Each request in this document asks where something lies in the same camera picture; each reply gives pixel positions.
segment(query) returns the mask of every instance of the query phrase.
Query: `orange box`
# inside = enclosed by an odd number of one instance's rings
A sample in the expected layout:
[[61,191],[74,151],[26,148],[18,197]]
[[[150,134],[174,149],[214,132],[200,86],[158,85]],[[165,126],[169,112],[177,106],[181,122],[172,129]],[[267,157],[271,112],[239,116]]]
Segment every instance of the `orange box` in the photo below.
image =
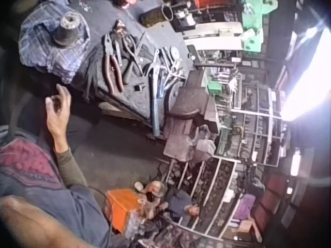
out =
[[[106,196],[112,204],[113,227],[123,234],[129,221],[130,212],[140,206],[138,203],[140,197],[131,189],[108,190]],[[110,220],[111,212],[107,202],[104,212]]]

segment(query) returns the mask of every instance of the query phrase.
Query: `workbench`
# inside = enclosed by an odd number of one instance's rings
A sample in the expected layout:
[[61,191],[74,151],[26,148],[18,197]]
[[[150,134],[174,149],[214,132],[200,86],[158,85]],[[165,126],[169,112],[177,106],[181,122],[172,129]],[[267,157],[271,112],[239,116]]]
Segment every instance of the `workbench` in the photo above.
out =
[[[83,6],[81,6],[80,3],[82,2],[84,2],[87,8],[84,9]],[[140,38],[143,32],[146,32],[142,42],[150,49],[152,55],[155,49],[163,46],[176,46],[183,60],[180,67],[183,67],[184,75],[187,76],[189,71],[193,68],[193,62],[188,58],[189,51],[185,46],[182,35],[175,33],[169,22],[158,23],[148,29],[144,28],[138,22],[138,16],[141,13],[161,4],[162,2],[158,0],[148,0],[148,4],[147,0],[144,0],[138,2],[136,5],[131,5],[127,10],[123,10],[106,0],[72,0],[70,7],[81,13],[88,23],[91,40],[87,54],[91,53],[95,46],[101,46],[103,36],[113,29],[116,20],[121,19],[125,23],[128,32],[133,36]],[[88,63],[89,61],[87,59],[82,63],[76,77],[71,83],[72,87],[82,92],[84,92],[86,88],[84,77]],[[150,125],[149,119],[151,111],[148,77],[131,78],[129,84],[124,86],[124,91],[115,96],[108,94],[108,87],[103,80],[102,74],[98,73],[97,78],[98,87],[95,92],[97,98],[110,103],[123,112],[128,112],[146,125]],[[143,84],[145,87],[141,91],[135,91],[133,86],[136,84]],[[158,100],[158,107],[159,121],[162,127],[164,122],[164,98]]]

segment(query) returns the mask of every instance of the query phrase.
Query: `red-handled pliers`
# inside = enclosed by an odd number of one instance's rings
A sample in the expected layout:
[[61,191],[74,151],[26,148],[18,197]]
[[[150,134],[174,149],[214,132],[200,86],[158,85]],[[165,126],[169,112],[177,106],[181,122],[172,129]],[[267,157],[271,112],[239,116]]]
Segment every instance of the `red-handled pliers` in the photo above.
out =
[[104,78],[105,78],[105,82],[108,85],[110,95],[114,95],[115,88],[113,81],[110,77],[110,70],[113,70],[115,72],[118,91],[122,92],[124,87],[122,81],[121,68],[119,67],[118,61],[115,57],[113,43],[112,40],[110,39],[109,34],[106,34],[104,37],[104,51],[105,51],[105,55],[103,57]]

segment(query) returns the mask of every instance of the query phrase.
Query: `blue plaid rag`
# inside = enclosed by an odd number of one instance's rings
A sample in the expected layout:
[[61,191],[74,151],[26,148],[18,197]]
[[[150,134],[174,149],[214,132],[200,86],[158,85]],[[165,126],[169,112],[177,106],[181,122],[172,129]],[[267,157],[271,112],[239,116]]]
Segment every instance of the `blue plaid rag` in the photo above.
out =
[[19,51],[21,63],[26,66],[46,67],[49,73],[69,84],[79,69],[89,44],[89,28],[81,14],[78,39],[73,47],[60,48],[54,44],[52,34],[61,17],[75,11],[67,0],[50,0],[40,4],[22,23]]

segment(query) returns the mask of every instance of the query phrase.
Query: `metal cylinder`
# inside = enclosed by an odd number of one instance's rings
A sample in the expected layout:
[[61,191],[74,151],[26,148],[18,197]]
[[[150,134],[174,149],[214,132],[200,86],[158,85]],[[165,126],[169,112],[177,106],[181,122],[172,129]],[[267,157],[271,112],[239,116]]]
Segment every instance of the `metal cylinder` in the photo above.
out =
[[172,21],[174,18],[171,7],[163,4],[139,16],[139,22],[144,27],[152,27],[158,22]]
[[80,22],[77,12],[69,11],[65,13],[53,35],[54,41],[62,47],[72,45],[77,40]]

